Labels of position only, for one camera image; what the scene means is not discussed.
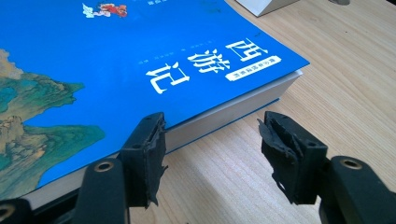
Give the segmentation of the white expandable bookend rack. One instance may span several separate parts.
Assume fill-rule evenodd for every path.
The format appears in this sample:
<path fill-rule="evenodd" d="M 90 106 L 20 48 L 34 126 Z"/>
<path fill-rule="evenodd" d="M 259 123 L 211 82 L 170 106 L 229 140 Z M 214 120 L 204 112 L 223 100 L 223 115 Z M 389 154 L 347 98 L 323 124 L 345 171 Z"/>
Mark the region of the white expandable bookend rack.
<path fill-rule="evenodd" d="M 235 0 L 256 17 L 268 14 L 298 0 Z"/>

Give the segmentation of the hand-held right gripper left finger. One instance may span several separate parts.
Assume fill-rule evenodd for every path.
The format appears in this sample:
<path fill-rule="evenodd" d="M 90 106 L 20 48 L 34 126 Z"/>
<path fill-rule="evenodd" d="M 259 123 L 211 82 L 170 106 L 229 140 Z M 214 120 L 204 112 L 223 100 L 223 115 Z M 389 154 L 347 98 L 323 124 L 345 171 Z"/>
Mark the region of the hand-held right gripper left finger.
<path fill-rule="evenodd" d="M 164 113 L 158 112 L 140 120 L 120 151 L 129 207 L 158 204 L 157 192 L 167 166 Z"/>

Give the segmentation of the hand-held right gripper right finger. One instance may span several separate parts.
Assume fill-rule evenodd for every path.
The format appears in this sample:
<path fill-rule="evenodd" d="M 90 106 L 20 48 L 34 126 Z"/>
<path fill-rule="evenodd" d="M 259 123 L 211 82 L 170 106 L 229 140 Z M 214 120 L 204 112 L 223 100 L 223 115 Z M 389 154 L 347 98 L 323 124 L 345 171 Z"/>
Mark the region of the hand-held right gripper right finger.
<path fill-rule="evenodd" d="M 273 111 L 259 119 L 262 154 L 273 168 L 272 178 L 290 203 L 314 204 L 318 170 L 328 147 L 292 118 Z"/>

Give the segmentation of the thick blue book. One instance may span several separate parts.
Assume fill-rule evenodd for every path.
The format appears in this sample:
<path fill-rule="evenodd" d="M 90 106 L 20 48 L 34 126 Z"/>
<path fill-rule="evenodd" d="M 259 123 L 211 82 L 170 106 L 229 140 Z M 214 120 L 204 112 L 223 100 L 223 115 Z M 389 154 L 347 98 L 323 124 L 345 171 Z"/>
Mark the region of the thick blue book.
<path fill-rule="evenodd" d="M 183 147 L 305 66 L 225 0 L 0 0 L 0 200 L 78 178 L 156 112 Z"/>

